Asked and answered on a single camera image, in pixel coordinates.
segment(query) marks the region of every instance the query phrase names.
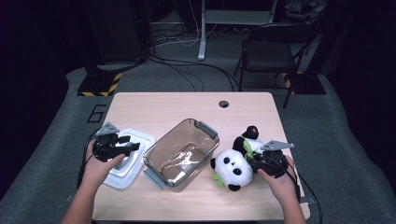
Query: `chair seat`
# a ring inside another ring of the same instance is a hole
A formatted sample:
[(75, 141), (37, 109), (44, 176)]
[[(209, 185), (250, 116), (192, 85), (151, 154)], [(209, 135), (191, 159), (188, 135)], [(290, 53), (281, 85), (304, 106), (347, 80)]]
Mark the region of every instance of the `chair seat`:
[(287, 73), (295, 71), (297, 65), (288, 44), (252, 41), (247, 46), (246, 69)]

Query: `panda eye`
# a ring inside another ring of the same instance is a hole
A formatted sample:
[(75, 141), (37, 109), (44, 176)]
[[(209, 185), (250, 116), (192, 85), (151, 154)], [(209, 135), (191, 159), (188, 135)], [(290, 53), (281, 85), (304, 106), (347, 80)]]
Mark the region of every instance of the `panda eye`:
[(241, 174), (242, 174), (242, 171), (239, 170), (239, 169), (233, 169), (233, 173), (234, 173), (235, 175), (241, 175)]

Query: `black stand base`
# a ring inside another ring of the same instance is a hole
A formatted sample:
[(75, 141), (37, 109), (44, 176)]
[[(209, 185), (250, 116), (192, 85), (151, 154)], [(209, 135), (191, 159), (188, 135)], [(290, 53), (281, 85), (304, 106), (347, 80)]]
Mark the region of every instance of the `black stand base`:
[(121, 73), (105, 73), (98, 77), (86, 76), (78, 88), (78, 96), (111, 96), (119, 84)]
[(308, 77), (304, 73), (289, 76), (294, 94), (326, 94), (318, 77)]

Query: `panda head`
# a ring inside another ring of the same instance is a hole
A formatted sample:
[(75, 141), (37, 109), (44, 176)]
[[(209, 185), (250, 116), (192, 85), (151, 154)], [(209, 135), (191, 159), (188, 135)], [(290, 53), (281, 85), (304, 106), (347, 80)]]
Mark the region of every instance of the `panda head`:
[(240, 190), (250, 183), (253, 170), (242, 153), (234, 149), (225, 149), (210, 162), (222, 183), (232, 191)]

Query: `forearm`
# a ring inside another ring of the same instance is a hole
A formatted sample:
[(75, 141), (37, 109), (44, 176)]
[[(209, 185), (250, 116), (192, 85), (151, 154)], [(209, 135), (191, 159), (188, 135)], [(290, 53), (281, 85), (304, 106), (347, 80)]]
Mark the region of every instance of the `forearm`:
[(303, 210), (297, 200), (288, 200), (281, 204), (285, 224), (305, 224)]
[(93, 203), (96, 189), (81, 185), (73, 199), (67, 213), (64, 217), (63, 224), (85, 224), (91, 223)]

